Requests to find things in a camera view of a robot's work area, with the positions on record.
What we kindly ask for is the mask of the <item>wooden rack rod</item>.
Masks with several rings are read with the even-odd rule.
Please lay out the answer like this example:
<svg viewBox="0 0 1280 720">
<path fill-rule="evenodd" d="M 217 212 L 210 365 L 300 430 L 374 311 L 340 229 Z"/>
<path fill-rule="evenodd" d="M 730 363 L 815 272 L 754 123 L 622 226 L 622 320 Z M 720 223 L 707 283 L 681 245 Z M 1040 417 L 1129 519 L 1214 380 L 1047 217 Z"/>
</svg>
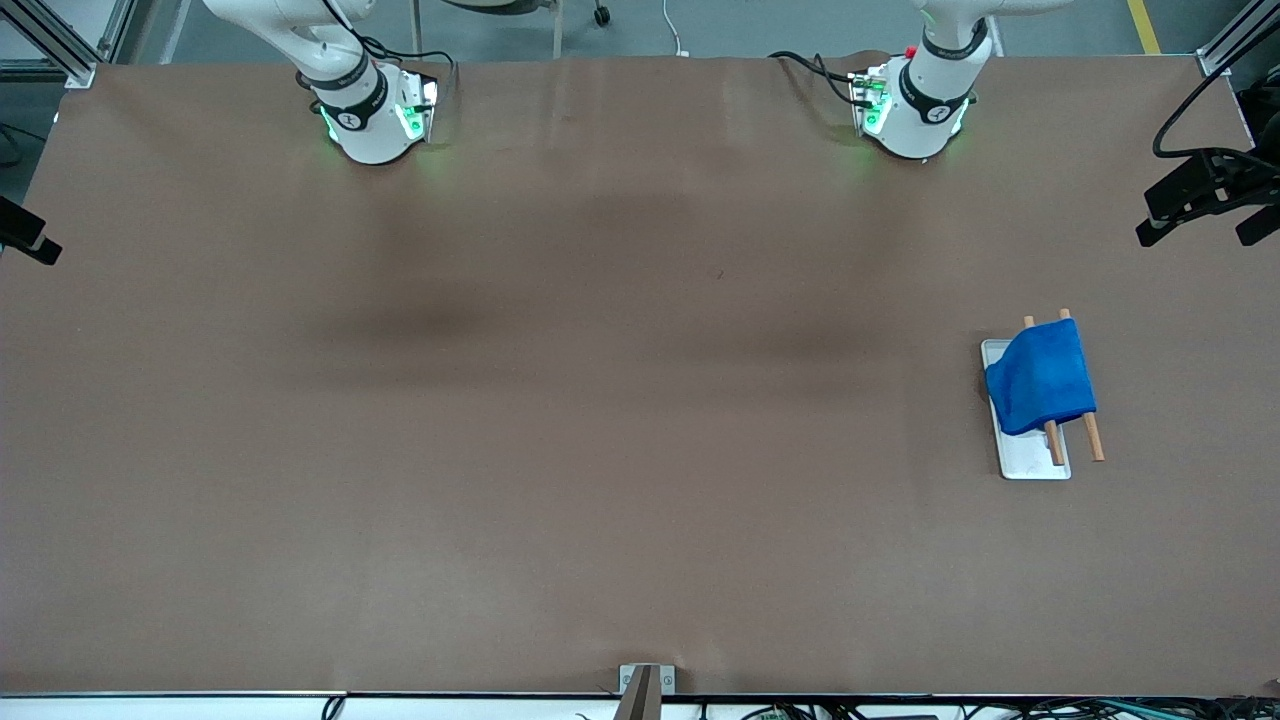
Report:
<svg viewBox="0 0 1280 720">
<path fill-rule="evenodd" d="M 1068 307 L 1059 309 L 1057 324 L 1061 327 L 1070 325 L 1071 337 L 1074 338 L 1074 341 L 1071 342 L 1073 347 L 1070 352 L 1053 354 L 1053 363 L 1056 369 L 1053 370 L 1051 377 L 1052 387 L 1055 388 L 1056 392 L 1060 393 L 1062 392 L 1062 388 L 1068 388 L 1069 392 L 1079 395 L 1083 392 L 1084 384 L 1092 386 L 1092 379 L 1089 375 L 1087 359 L 1083 348 L 1083 341 L 1080 340 L 1078 325 L 1073 320 L 1073 316 Z M 1094 462 L 1105 461 L 1106 455 L 1100 434 L 1097 411 L 1096 410 L 1085 411 L 1084 410 L 1085 404 L 1083 398 L 1073 400 L 1071 405 L 1079 410 L 1078 415 L 1084 423 L 1085 437 L 1089 445 L 1092 460 Z M 1046 430 L 1046 434 L 1050 438 L 1048 443 L 1050 443 L 1051 459 L 1053 460 L 1055 465 L 1061 466 L 1065 464 L 1068 455 L 1062 447 L 1059 430 L 1056 429 L 1057 424 L 1059 419 L 1052 419 L 1047 424 L 1048 429 Z"/>
<path fill-rule="evenodd" d="M 1057 415 L 1062 411 L 1060 404 L 1065 388 L 1070 384 L 1070 364 L 1062 354 L 1061 332 L 1036 331 L 1032 315 L 1023 318 L 1024 331 L 1018 336 L 1021 359 L 1019 363 L 1020 380 L 1019 410 L 1025 424 L 1036 421 L 1047 439 L 1050 459 L 1055 466 L 1064 466 L 1066 455 L 1057 429 Z"/>
</svg>

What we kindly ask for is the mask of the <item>black clamp device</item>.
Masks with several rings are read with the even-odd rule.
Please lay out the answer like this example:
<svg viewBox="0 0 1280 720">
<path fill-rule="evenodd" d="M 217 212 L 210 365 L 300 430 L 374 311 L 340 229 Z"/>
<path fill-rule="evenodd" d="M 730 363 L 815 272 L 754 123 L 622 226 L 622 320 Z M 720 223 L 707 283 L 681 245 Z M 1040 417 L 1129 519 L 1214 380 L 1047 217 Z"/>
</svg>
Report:
<svg viewBox="0 0 1280 720">
<path fill-rule="evenodd" d="M 61 246 L 45 234 L 46 222 L 18 202 L 0 196 L 0 252 L 14 250 L 45 266 L 52 266 Z"/>
</svg>

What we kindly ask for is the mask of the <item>aluminium profile frame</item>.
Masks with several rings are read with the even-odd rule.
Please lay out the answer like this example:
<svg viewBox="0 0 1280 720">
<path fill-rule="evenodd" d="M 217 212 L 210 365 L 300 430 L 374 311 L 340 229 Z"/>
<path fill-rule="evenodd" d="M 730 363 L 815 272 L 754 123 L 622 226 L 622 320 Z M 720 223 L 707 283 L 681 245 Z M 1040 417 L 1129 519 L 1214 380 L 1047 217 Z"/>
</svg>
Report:
<svg viewBox="0 0 1280 720">
<path fill-rule="evenodd" d="M 1275 29 L 1280 29 L 1280 0 L 1245 0 L 1224 28 L 1196 50 L 1202 74 L 1225 72 Z"/>
<path fill-rule="evenodd" d="M 140 0 L 0 0 L 0 82 L 88 88 L 120 61 Z"/>
</svg>

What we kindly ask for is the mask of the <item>grey metal table bracket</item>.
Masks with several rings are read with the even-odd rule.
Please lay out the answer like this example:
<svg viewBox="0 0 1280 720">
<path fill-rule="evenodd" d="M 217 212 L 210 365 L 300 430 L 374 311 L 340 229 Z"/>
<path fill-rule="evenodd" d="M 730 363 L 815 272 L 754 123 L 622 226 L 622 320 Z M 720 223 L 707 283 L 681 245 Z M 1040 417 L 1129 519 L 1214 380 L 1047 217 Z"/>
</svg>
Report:
<svg viewBox="0 0 1280 720">
<path fill-rule="evenodd" d="M 613 720 L 662 720 L 663 700 L 676 692 L 673 664 L 623 664 L 618 669 L 620 702 Z"/>
</svg>

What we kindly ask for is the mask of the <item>white rack base plate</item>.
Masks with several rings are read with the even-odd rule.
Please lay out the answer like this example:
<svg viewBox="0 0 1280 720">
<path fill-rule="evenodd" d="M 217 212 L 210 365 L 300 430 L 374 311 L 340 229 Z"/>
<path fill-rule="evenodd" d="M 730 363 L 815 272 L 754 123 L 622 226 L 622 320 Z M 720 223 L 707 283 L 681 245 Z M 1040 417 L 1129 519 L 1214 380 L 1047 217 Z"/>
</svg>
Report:
<svg viewBox="0 0 1280 720">
<path fill-rule="evenodd" d="M 983 370 L 987 364 L 1001 357 L 1004 348 L 1010 340 L 1011 338 L 986 340 L 980 343 Z M 1055 466 L 1052 464 L 1043 430 L 1032 430 L 1024 436 L 1006 436 L 1002 433 L 997 427 L 995 406 L 989 401 L 988 393 L 987 398 L 995 420 L 995 442 L 997 446 L 1000 470 L 1005 479 L 1065 480 L 1071 477 L 1071 468 L 1068 457 L 1064 466 Z"/>
</svg>

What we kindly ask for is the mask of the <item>blue microfibre towel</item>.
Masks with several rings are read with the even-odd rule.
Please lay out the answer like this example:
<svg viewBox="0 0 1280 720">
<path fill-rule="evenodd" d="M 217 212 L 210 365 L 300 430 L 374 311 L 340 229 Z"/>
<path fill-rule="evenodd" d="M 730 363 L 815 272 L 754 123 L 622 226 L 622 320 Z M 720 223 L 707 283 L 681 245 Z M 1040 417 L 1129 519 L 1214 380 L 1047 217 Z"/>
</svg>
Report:
<svg viewBox="0 0 1280 720">
<path fill-rule="evenodd" d="M 1073 318 L 1020 331 L 984 374 L 997 427 L 1006 436 L 1024 436 L 1050 421 L 1074 421 L 1098 410 Z"/>
</svg>

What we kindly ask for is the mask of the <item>chair base with caster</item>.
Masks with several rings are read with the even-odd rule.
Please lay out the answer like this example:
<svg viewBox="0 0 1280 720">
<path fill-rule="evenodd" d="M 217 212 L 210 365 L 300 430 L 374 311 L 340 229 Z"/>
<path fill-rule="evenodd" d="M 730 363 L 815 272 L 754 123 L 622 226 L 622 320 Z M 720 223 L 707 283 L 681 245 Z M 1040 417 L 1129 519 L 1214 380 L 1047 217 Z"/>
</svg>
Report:
<svg viewBox="0 0 1280 720">
<path fill-rule="evenodd" d="M 422 50 L 422 4 L 424 0 L 407 0 L 410 4 L 411 42 L 416 53 Z M 552 15 L 552 58 L 559 59 L 564 42 L 564 9 L 568 0 L 433 0 L 444 3 L 480 15 L 515 17 L 536 14 L 547 10 Z"/>
</svg>

